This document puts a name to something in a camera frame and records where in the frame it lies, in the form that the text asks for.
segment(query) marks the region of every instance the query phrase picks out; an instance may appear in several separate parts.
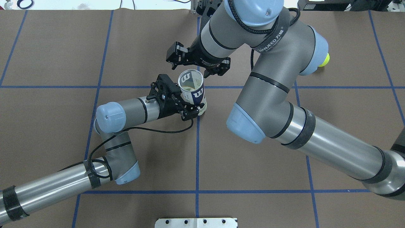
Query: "yellow tennis ball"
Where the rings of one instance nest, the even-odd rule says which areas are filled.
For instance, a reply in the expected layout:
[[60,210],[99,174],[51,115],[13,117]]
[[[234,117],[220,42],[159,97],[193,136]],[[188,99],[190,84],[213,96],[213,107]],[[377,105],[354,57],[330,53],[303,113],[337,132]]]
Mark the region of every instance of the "yellow tennis ball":
[[321,65],[319,65],[319,67],[324,67],[326,64],[328,64],[329,59],[330,59],[330,56],[329,56],[329,53],[328,53],[326,55],[325,61]]

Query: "w logo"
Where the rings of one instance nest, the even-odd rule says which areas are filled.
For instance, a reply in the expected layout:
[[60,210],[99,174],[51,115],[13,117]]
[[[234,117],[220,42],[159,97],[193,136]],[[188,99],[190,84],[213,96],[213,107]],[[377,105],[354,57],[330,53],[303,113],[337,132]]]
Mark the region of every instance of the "w logo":
[[204,92],[204,88],[201,88],[200,91],[194,93],[193,95],[194,95],[195,98],[197,98],[197,97],[201,96],[203,94],[203,92]]
[[182,78],[181,78],[181,82],[186,82],[187,80],[189,80],[190,79],[190,74],[191,73],[188,73],[188,74],[186,74],[186,75],[184,75]]

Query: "black band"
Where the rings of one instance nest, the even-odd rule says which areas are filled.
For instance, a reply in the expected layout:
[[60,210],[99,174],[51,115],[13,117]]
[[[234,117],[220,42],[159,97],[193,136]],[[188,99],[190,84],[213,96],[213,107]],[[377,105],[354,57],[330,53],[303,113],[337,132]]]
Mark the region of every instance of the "black band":
[[278,81],[275,81],[275,80],[273,80],[273,79],[271,79],[269,77],[261,75],[259,73],[251,72],[249,76],[256,77],[256,78],[261,79],[261,80],[263,80],[265,82],[268,82],[268,83],[276,86],[277,88],[283,90],[286,93],[288,93],[290,91],[290,89],[288,87],[286,87],[285,85],[283,85],[283,84],[279,83]]
[[146,123],[148,120],[148,109],[146,109],[146,105],[141,98],[138,97],[137,99],[141,102],[143,109],[145,110],[145,121],[143,123]]
[[378,151],[381,153],[382,156],[382,165],[380,170],[377,172],[377,174],[367,180],[359,180],[364,184],[375,184],[378,182],[381,182],[385,180],[391,173],[392,169],[392,160],[389,156],[385,156],[384,151],[382,149],[374,146],[375,148],[378,149]]
[[392,147],[391,147],[390,150],[392,150],[392,151],[397,151],[397,152],[400,152],[400,153],[404,153],[404,154],[405,154],[405,146],[401,146],[401,145],[399,145],[399,144],[394,144],[394,145],[392,145]]
[[100,178],[97,177],[96,175],[94,175],[94,173],[90,170],[89,163],[87,162],[87,160],[85,160],[83,162],[83,165],[84,165],[84,168],[86,169],[86,173],[87,173],[87,176],[89,177],[90,184],[92,185],[92,189],[100,187],[101,186]]
[[290,115],[288,117],[286,125],[284,125],[283,129],[281,129],[281,131],[277,135],[270,137],[270,138],[274,139],[274,138],[280,137],[287,130],[288,126],[290,125],[293,115],[294,115],[294,106],[290,103]]
[[14,188],[15,186],[13,185],[3,190],[3,202],[9,218],[12,221],[17,221],[29,216],[29,214],[25,213],[21,207]]
[[309,139],[312,137],[312,134],[315,130],[316,118],[315,115],[304,108],[302,108],[305,112],[305,123],[303,129],[299,133],[299,135],[290,143],[282,144],[292,150],[299,149],[303,147]]
[[108,149],[105,149],[105,151],[106,151],[106,152],[112,151],[112,150],[115,150],[115,149],[117,149],[117,148],[120,148],[120,147],[129,145],[129,144],[131,144],[131,141],[128,141],[128,142],[125,142],[125,143],[121,143],[120,145],[116,145],[116,146],[110,147],[110,148],[108,148]]
[[235,50],[235,49],[236,49],[236,48],[230,48],[230,47],[224,46],[223,44],[221,44],[221,43],[215,38],[215,36],[214,36],[214,34],[212,34],[212,30],[211,30],[211,21],[209,21],[208,29],[209,29],[209,33],[210,33],[212,39],[215,41],[215,43],[218,44],[218,46],[220,46],[220,47],[222,47],[222,48],[224,48],[224,49],[228,49],[228,50]]
[[18,1],[17,1],[17,6],[18,6],[18,8],[20,8],[20,9],[29,9],[29,8],[31,8],[31,7],[34,5],[34,0],[31,0],[31,4],[30,4],[29,6],[27,6],[27,7],[21,7],[20,4],[21,4],[22,1],[23,1],[23,0],[18,0]]

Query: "robotic arm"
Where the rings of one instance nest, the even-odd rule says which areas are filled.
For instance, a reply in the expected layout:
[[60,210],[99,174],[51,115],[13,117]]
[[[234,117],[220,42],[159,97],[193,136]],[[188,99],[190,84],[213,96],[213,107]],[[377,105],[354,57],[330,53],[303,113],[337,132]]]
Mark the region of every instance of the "robotic arm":
[[73,164],[49,176],[4,189],[0,195],[0,227],[52,204],[115,180],[119,185],[141,174],[128,134],[145,122],[180,113],[183,121],[196,118],[204,104],[192,105],[168,75],[160,74],[145,97],[110,102],[97,108],[94,129],[104,141],[106,155]]
[[327,41],[298,16],[290,15],[282,0],[224,0],[192,45],[186,49],[174,43],[167,61],[174,68],[204,67],[205,77],[222,75],[228,56],[248,44],[260,57],[229,115],[228,129],[252,143],[276,139],[378,195],[405,200],[405,128],[384,151],[286,101],[297,75],[311,74],[329,61]]

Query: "blue grid line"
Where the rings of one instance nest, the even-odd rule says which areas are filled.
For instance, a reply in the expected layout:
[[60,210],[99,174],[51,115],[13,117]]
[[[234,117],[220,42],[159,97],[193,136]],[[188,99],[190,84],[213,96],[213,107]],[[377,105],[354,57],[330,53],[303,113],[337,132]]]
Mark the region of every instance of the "blue grid line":
[[[150,89],[150,86],[0,86],[0,88],[138,88]],[[206,89],[243,89],[243,86],[205,86]],[[292,86],[296,89],[405,89],[405,86]]]
[[76,198],[75,213],[73,214],[72,228],[76,226],[77,212],[79,211],[80,194]]
[[4,77],[6,76],[6,71],[7,71],[7,68],[9,66],[11,56],[13,56],[14,48],[15,48],[15,45],[17,44],[17,40],[18,40],[18,37],[20,36],[20,33],[21,33],[22,28],[23,28],[23,25],[24,25],[24,22],[25,22],[25,18],[27,17],[27,14],[28,14],[28,10],[25,11],[24,17],[23,17],[23,19],[21,21],[21,24],[20,24],[20,28],[18,29],[18,32],[17,32],[17,36],[15,36],[15,40],[14,40],[13,46],[12,46],[10,54],[9,54],[9,58],[7,59],[6,65],[4,66],[3,74],[2,74],[1,79],[0,79],[0,86],[2,85]]
[[[297,105],[299,107],[301,107],[300,96],[299,96],[299,93],[298,93],[297,81],[294,82],[294,86],[295,86],[295,96],[297,98]],[[309,157],[308,156],[305,156],[305,157],[306,157],[306,160],[307,160],[309,186],[311,188],[313,215],[314,215],[314,218],[315,218],[316,228],[319,228],[318,210],[316,209],[316,200],[315,200],[315,193],[314,193],[314,189],[313,189],[313,181],[312,181],[312,174],[311,174],[311,164],[309,163]]]
[[92,190],[85,191],[82,194],[195,194],[194,190]]
[[318,220],[318,210],[316,208],[316,200],[315,200],[315,192],[313,190],[313,181],[312,181],[312,173],[311,173],[311,164],[309,163],[309,157],[305,156],[307,159],[307,169],[308,169],[308,177],[309,177],[309,186],[311,188],[311,197],[312,197],[312,207],[313,207],[313,214],[315,216],[315,225],[316,228],[319,228],[319,220]]
[[388,71],[388,67],[387,67],[387,64],[385,62],[385,58],[384,58],[384,55],[382,53],[382,50],[381,50],[381,46],[380,46],[380,44],[378,42],[378,37],[377,37],[377,33],[375,31],[374,21],[373,21],[373,17],[371,16],[371,11],[370,10],[369,10],[369,17],[370,17],[371,27],[373,28],[374,38],[375,38],[375,41],[377,43],[378,51],[380,52],[380,56],[381,56],[382,62],[384,64],[384,68],[385,68],[385,71],[387,73],[388,80],[390,81],[390,85],[392,87],[392,93],[394,94],[396,105],[398,106],[399,114],[401,115],[401,118],[402,118],[402,123],[405,125],[405,118],[404,118],[404,115],[403,115],[403,112],[402,112],[402,109],[401,109],[401,105],[399,104],[399,100],[398,100],[398,97],[396,95],[395,89],[393,88],[394,84],[392,83],[391,75],[390,75],[390,72]]
[[[100,93],[101,79],[102,79],[102,73],[103,73],[103,70],[104,70],[104,62],[105,62],[105,56],[106,56],[106,54],[107,54],[108,40],[109,40],[109,37],[110,37],[111,23],[112,23],[112,21],[113,21],[113,15],[114,15],[114,11],[111,10],[110,22],[109,22],[108,31],[107,31],[107,38],[106,38],[106,40],[105,40],[104,53],[103,53],[102,62],[101,62],[100,75],[99,75],[99,77],[98,77],[98,85],[97,85],[96,97],[95,97],[95,99],[94,99],[92,120],[90,121],[90,130],[89,130],[89,135],[88,135],[88,137],[87,137],[86,152],[85,152],[85,155],[84,155],[84,159],[85,159],[85,160],[86,160],[87,154],[88,154],[88,152],[89,152],[90,139],[91,139],[91,137],[92,137],[92,132],[93,132],[94,116],[96,115],[96,107],[97,107],[97,101],[98,101],[98,94]],[[75,228],[75,226],[76,226],[76,217],[77,217],[77,210],[79,209],[79,203],[80,203],[80,194],[77,196],[77,200],[76,200],[75,215],[73,216],[72,228]]]
[[98,95],[100,94],[102,73],[103,73],[103,71],[104,71],[105,56],[107,55],[107,47],[108,47],[108,41],[109,41],[109,38],[110,38],[111,23],[113,22],[113,15],[114,15],[114,11],[111,10],[110,22],[109,22],[108,31],[107,31],[107,38],[105,39],[104,53],[103,53],[102,62],[101,62],[100,75],[99,75],[99,77],[98,77],[98,85],[97,85],[97,91],[96,91],[96,98],[94,99],[92,119],[91,119],[91,121],[90,121],[89,135],[88,135],[88,137],[87,137],[86,152],[85,152],[85,154],[84,154],[84,159],[85,159],[85,160],[87,159],[87,156],[88,156],[88,153],[89,153],[90,139],[91,139],[91,137],[92,137],[92,132],[93,132],[94,117],[95,117],[95,115],[96,115],[97,102],[98,102]]
[[308,193],[367,193],[367,189],[298,189],[298,190],[91,190],[82,194],[130,195],[130,194],[308,194]]
[[[200,34],[200,17],[197,17],[197,36]],[[198,191],[200,190],[200,117],[197,116],[197,142],[196,142],[196,218],[200,217]]]

